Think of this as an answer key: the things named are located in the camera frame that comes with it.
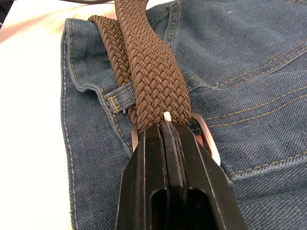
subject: belt strap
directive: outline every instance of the belt strap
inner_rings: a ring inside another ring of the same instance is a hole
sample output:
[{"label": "belt strap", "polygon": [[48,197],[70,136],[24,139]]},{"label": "belt strap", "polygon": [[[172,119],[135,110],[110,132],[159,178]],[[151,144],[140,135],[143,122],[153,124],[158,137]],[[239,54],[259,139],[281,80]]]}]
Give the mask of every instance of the belt strap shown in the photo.
[{"label": "belt strap", "polygon": [[119,86],[133,81],[136,106],[129,108],[139,131],[172,119],[187,124],[188,90],[170,48],[155,34],[146,17],[147,0],[115,0],[117,21],[92,16],[101,32]]}]

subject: denim fabric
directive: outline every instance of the denim fabric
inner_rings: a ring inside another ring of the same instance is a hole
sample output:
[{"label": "denim fabric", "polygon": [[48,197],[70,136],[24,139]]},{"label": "denim fabric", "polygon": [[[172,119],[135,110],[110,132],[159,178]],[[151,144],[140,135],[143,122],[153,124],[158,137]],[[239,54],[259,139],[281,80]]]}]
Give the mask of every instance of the denim fabric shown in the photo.
[{"label": "denim fabric", "polygon": [[[306,12],[295,0],[180,0],[147,12],[251,230],[307,229]],[[73,228],[112,230],[134,90],[118,87],[92,22],[65,22],[61,57]]]}]

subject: black cable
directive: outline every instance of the black cable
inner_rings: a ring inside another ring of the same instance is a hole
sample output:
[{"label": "black cable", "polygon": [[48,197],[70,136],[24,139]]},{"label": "black cable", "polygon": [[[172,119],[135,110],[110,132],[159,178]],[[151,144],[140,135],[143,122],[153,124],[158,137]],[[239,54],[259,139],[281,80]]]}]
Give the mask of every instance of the black cable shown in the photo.
[{"label": "black cable", "polygon": [[113,0],[61,0],[61,1],[69,1],[74,3],[81,3],[81,4],[103,4]]}]

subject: white surface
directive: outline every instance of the white surface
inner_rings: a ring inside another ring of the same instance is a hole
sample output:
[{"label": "white surface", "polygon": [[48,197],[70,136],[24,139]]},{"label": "white surface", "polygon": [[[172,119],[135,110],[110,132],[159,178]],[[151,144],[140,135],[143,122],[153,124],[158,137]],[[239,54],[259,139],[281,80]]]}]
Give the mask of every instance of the white surface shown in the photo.
[{"label": "white surface", "polygon": [[114,5],[19,0],[0,30],[0,230],[71,228],[60,39],[65,18],[93,14],[115,18]]}]

